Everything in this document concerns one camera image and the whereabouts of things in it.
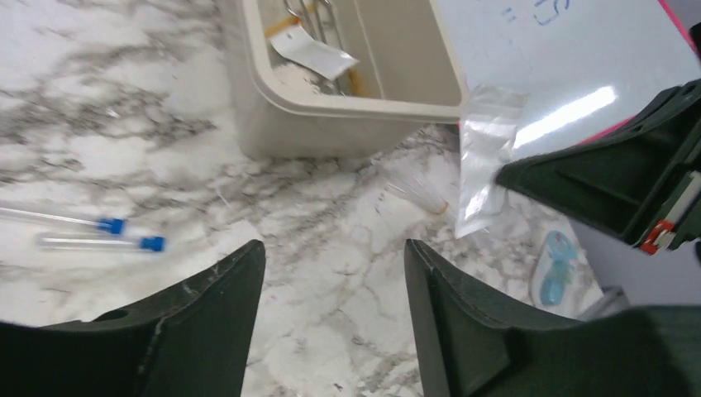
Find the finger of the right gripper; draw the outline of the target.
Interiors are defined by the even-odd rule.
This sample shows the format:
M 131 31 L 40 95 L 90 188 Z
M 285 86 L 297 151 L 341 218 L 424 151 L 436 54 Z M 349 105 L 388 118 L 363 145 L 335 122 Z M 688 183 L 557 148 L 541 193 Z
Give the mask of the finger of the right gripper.
M 505 165 L 497 185 L 633 247 L 700 237 L 700 82 L 658 93 L 596 140 Z

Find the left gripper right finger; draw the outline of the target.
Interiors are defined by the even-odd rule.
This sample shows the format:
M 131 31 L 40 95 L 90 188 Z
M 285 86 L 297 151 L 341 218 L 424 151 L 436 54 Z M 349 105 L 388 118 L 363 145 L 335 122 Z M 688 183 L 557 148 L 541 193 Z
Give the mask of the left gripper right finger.
M 700 309 L 588 322 L 522 303 L 409 239 L 405 279 L 426 396 L 697 396 Z

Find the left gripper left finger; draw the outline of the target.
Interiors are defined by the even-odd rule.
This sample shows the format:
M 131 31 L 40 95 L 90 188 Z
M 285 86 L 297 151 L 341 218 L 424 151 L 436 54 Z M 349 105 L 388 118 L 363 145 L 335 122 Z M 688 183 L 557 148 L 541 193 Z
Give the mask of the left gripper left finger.
M 4 396 L 238 396 L 265 272 L 252 240 L 90 322 L 1 326 Z

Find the small clear zip bag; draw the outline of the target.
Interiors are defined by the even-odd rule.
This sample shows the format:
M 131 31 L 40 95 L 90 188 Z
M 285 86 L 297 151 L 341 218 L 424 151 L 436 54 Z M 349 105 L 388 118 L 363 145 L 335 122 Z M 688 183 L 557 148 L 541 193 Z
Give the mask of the small clear zip bag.
M 269 39 L 275 51 L 328 80 L 335 80 L 360 61 L 343 50 L 313 39 L 300 25 L 289 26 Z

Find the metal crucible tongs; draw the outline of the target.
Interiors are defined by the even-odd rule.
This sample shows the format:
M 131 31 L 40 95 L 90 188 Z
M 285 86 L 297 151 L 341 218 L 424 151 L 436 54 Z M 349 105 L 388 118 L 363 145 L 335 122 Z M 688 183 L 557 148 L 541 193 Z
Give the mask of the metal crucible tongs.
M 287 13 L 303 25 L 312 38 L 321 43 L 343 50 L 341 34 L 336 26 L 335 14 L 330 1 L 283 0 Z

